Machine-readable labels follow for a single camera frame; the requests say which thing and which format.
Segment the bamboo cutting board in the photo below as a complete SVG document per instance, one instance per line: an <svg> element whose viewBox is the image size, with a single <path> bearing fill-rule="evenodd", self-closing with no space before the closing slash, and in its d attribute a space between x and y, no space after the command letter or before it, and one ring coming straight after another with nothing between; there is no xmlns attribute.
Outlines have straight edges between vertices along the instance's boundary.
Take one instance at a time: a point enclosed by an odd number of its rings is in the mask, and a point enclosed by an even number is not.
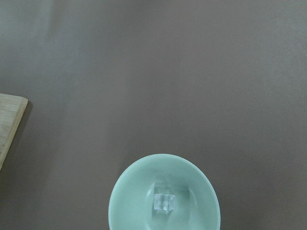
<svg viewBox="0 0 307 230"><path fill-rule="evenodd" d="M8 154L19 123L28 105L28 99L0 94L0 168Z"/></svg>

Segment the clear ice cube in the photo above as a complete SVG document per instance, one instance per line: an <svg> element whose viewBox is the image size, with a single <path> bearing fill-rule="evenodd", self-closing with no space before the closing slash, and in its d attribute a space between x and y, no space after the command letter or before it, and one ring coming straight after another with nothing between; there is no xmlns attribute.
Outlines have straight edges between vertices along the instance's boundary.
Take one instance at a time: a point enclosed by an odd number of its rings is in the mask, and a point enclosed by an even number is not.
<svg viewBox="0 0 307 230"><path fill-rule="evenodd" d="M173 211L175 196L171 194L154 194L153 208L155 211Z"/></svg>

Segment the mint green bowl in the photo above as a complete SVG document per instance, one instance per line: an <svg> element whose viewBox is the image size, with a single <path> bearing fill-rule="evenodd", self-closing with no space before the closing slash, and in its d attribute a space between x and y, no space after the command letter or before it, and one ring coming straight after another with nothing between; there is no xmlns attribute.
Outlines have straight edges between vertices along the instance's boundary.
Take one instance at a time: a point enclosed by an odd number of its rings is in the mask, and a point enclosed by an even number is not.
<svg viewBox="0 0 307 230"><path fill-rule="evenodd" d="M155 211L154 194L175 196L173 211ZM130 165L110 196L111 230L219 230L217 195L205 174L188 160L153 154Z"/></svg>

